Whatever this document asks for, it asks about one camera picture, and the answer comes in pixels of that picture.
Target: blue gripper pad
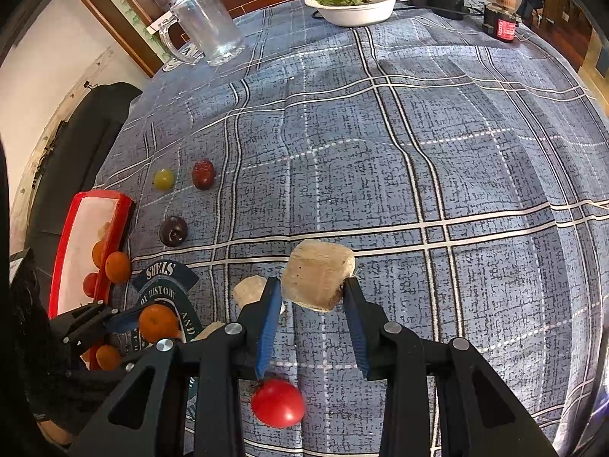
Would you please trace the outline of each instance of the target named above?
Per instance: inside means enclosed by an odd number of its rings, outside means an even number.
[[[343,305],[345,308],[346,322],[349,326],[349,335],[357,361],[357,367],[368,378],[371,368],[368,360],[368,342],[365,331],[363,329],[362,318],[359,314],[356,295],[361,295],[361,290],[356,279],[347,278],[343,285],[344,297]]]
[[[263,297],[270,291],[271,297],[269,307],[263,320],[263,327],[258,337],[258,352],[256,355],[256,377],[258,380],[264,377],[273,356],[273,345],[275,344],[275,333],[281,311],[281,286],[276,278],[269,278],[264,286]]]

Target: glass mug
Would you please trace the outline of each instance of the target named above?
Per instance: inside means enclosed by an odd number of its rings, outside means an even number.
[[[213,67],[226,63],[243,51],[241,34],[220,0],[180,0],[172,8],[169,20],[159,26],[161,40],[181,62],[196,65],[202,57]],[[180,22],[199,50],[186,56],[175,49],[169,39],[169,28]]]

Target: mug handle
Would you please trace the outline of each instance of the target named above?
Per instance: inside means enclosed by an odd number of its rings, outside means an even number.
[[[178,18],[175,15],[172,15],[168,20],[162,21],[159,24],[158,32],[161,36],[161,41],[167,47],[167,51],[172,54],[177,60],[187,63],[189,65],[196,65],[199,62],[199,59],[205,54],[202,51],[198,51],[195,56],[186,56],[184,53],[180,53],[175,49],[174,44],[171,42],[169,38],[169,28],[178,22]]]

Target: white bowl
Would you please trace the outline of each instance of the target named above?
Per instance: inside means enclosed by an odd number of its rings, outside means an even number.
[[[369,26],[386,21],[394,11],[397,0],[371,0],[372,3],[355,6],[326,6],[315,0],[304,0],[309,7],[319,10],[322,16],[332,24],[342,27]]]

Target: blue tablecloth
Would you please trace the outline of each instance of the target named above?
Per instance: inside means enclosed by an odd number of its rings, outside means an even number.
[[[425,10],[360,29],[311,14],[299,0],[245,15],[239,58],[159,72],[144,91],[97,178],[136,201],[134,269],[159,257],[193,269],[206,326],[235,319],[233,286],[280,276],[302,239],[347,245],[369,300],[421,337],[467,337],[563,449],[608,294],[607,119],[524,27],[504,44],[475,18]],[[209,191],[191,180],[202,158],[217,169]],[[167,194],[151,184],[161,168],[177,175]],[[190,226],[176,249],[157,234],[172,214]],[[136,298],[113,292],[120,307]],[[265,427],[244,383],[246,452],[375,455],[384,384],[355,362],[342,304],[287,304],[271,371],[298,384],[308,412]],[[437,450],[431,384],[429,396]]]

